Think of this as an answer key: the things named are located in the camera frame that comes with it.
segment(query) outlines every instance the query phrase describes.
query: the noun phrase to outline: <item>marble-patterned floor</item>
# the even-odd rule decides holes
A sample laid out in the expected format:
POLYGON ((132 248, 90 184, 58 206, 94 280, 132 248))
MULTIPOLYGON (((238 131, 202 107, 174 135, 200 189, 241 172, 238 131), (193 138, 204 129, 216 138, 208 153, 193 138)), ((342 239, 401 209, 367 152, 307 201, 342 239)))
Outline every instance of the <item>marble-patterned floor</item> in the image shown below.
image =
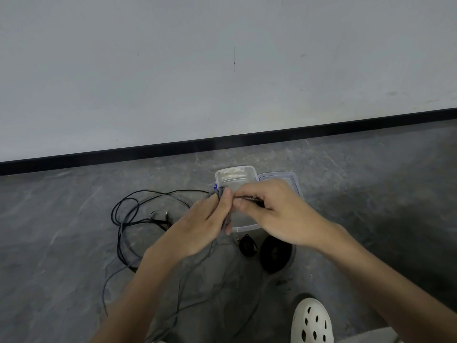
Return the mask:
MULTIPOLYGON (((457 310, 456 135, 452 120, 0 177, 0 341, 87 341, 100 322, 105 268, 121 267, 114 204, 144 188, 208 190, 218 169, 237 165, 295 172, 312 207, 457 310)), ((184 212, 166 200, 153 209, 172 219, 184 212)), ((160 235, 151 225, 129 233, 139 249, 160 235)), ((265 237, 252 235, 258 243, 265 237)), ((175 310, 181 275, 207 252, 185 260, 166 284, 159 329, 173 324, 161 318, 175 310)), ((119 272, 107 299, 131 277, 119 272)), ((183 288, 183 306, 203 302, 180 312, 166 341, 288 342, 293 300, 303 292, 326 306, 337 339, 384 325, 316 252, 297 248, 290 268, 267 278, 257 257, 245 259, 233 238, 221 236, 183 288)))

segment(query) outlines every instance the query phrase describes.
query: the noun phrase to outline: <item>gray cloth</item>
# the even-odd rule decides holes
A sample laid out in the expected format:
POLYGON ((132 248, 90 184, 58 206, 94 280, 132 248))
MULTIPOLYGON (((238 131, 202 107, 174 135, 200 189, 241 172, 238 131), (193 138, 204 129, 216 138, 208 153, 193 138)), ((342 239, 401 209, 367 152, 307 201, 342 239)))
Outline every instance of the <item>gray cloth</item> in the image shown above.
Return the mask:
MULTIPOLYGON (((211 195, 214 195, 214 194, 217 194, 218 195, 218 199, 220 200, 221 199, 221 196, 222 196, 222 193, 224 192, 224 187, 218 187, 216 189, 213 189, 209 192, 209 194, 206 196, 206 198, 208 198, 209 196, 211 195)), ((227 216, 225 217, 224 221, 222 222, 222 226, 221 226, 221 230, 225 229, 225 227, 230 224, 231 222, 231 219, 230 219, 230 212, 227 214, 227 216)))

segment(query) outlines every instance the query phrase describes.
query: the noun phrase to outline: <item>white wall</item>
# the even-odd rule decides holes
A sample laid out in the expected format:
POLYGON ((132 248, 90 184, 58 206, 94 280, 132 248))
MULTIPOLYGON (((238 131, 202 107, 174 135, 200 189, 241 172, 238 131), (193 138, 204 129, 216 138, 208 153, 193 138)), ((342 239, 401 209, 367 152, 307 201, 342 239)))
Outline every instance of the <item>white wall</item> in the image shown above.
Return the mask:
POLYGON ((449 107, 457 0, 0 0, 0 161, 449 107))

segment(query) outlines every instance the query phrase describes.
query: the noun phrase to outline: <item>right hand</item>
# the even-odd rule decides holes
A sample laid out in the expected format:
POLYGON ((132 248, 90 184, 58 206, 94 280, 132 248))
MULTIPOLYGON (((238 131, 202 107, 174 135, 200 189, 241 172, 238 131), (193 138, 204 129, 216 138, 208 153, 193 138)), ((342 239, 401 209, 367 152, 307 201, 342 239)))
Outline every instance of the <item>right hand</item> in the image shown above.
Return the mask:
POLYGON ((244 184, 234 195, 261 198, 265 208, 242 198, 235 198, 233 206, 282 241, 318 249, 329 233, 339 230, 338 225, 323 218, 295 194, 285 180, 244 184))

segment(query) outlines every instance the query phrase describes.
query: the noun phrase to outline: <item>black round object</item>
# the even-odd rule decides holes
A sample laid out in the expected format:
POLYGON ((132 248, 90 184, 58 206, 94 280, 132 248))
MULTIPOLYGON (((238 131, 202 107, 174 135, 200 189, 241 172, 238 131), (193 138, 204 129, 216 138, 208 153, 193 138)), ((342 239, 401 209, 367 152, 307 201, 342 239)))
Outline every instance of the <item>black round object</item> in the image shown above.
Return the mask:
POLYGON ((239 249, 246 257, 253 257, 257 253, 257 245, 249 235, 244 235, 244 237, 239 240, 239 249))
POLYGON ((260 247, 260 264, 268 273, 281 271, 292 256, 292 244, 268 236, 260 247))

